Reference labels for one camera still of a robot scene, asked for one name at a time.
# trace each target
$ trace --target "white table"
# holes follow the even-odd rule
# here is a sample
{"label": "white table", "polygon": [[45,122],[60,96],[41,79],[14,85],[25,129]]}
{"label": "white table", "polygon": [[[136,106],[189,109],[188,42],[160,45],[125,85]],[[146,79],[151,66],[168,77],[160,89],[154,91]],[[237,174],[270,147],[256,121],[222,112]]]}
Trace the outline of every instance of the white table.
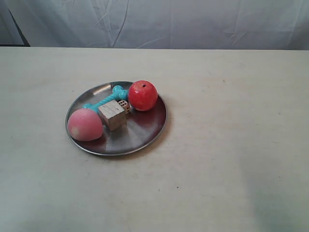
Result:
{"label": "white table", "polygon": [[[1,232],[309,231],[309,52],[0,48]],[[79,150],[85,90],[153,82],[164,133]]]}

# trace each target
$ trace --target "pink ball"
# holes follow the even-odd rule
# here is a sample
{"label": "pink ball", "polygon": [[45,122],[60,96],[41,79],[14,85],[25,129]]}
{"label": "pink ball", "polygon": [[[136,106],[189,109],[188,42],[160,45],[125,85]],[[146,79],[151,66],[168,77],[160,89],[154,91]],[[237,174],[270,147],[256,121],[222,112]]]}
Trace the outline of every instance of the pink ball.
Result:
{"label": "pink ball", "polygon": [[88,142],[103,134],[103,124],[99,115],[90,109],[75,111],[68,120],[70,135],[79,141]]}

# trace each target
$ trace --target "stainless steel tray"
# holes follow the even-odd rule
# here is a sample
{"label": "stainless steel tray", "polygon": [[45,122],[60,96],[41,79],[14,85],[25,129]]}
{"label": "stainless steel tray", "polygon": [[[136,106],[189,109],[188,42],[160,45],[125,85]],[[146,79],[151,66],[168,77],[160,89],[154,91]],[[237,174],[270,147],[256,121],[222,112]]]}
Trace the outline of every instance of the stainless steel tray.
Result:
{"label": "stainless steel tray", "polygon": [[[106,83],[89,89],[79,96],[71,105],[66,116],[66,130],[68,132],[68,119],[77,109],[82,108],[85,103],[97,103],[112,93],[115,85],[121,85],[129,89],[132,82],[119,81]],[[104,133],[101,138],[91,142],[80,142],[74,140],[68,133],[71,140],[82,150],[101,156],[120,156],[141,150],[153,142],[163,130],[167,122],[167,108],[160,96],[153,109],[146,112],[134,109],[126,116],[126,125],[110,132],[104,126]]]}

